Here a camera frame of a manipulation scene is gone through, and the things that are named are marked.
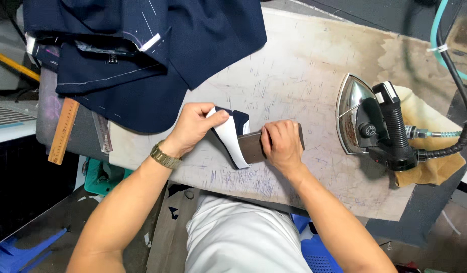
measuring ruler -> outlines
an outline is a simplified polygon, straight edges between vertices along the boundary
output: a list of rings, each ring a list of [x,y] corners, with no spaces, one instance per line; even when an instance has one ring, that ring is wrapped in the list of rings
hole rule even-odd
[[[94,111],[92,111],[92,118],[94,119],[95,130],[97,131],[101,151],[109,154],[109,152],[112,152],[112,143],[109,134],[109,126],[107,126],[108,120]]]
[[[53,137],[52,148],[48,155],[48,161],[61,165],[63,157],[65,156],[65,150],[67,149],[68,139],[72,132],[73,122],[77,116],[79,109],[79,103],[71,98],[65,98],[62,105],[62,112],[58,119],[56,126],[55,135]]]

tan cloth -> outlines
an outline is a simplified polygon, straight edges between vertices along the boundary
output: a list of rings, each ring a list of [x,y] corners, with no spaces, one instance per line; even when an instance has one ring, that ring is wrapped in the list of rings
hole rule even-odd
[[[395,86],[399,95],[405,125],[415,125],[430,132],[455,132],[461,127],[427,105],[422,99],[412,93],[412,90]],[[428,151],[449,147],[455,144],[458,138],[427,138],[409,140],[411,146],[424,148]],[[459,170],[466,160],[459,154],[442,158],[429,159],[420,162],[416,168],[395,173],[397,185],[403,187],[410,183],[440,185]]]

person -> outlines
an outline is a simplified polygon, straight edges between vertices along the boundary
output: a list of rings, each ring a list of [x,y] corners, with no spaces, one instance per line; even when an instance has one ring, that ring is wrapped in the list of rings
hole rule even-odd
[[[206,118],[213,103],[187,103],[171,134],[158,145],[180,158],[229,114]],[[301,161],[298,124],[276,121],[262,127],[269,162],[303,201],[323,243],[344,272],[396,272],[370,233],[309,172]],[[119,183],[92,212],[75,246],[67,272],[125,272],[122,253],[143,225],[171,169],[151,156]],[[189,272],[311,272],[299,232],[287,214],[213,195],[200,196],[188,222]]]

teal container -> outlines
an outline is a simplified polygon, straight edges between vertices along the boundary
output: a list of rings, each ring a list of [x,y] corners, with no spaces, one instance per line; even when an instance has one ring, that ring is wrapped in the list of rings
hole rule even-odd
[[[113,173],[113,175],[111,175],[111,179],[104,179],[104,164],[107,164],[106,168]],[[88,158],[88,168],[87,175],[85,176],[84,188],[88,192],[105,196],[111,192],[119,182],[129,177],[131,173],[133,173],[132,170],[117,167],[93,158]]]

wristwatch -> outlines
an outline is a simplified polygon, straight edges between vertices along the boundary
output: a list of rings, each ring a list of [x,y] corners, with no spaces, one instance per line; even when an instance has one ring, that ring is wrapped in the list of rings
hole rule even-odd
[[[166,168],[176,169],[176,167],[178,167],[178,165],[182,162],[182,158],[174,158],[161,151],[159,149],[159,145],[161,145],[163,141],[164,140],[159,141],[154,147],[152,147],[150,155],[154,160],[156,160],[156,162],[165,166]]]

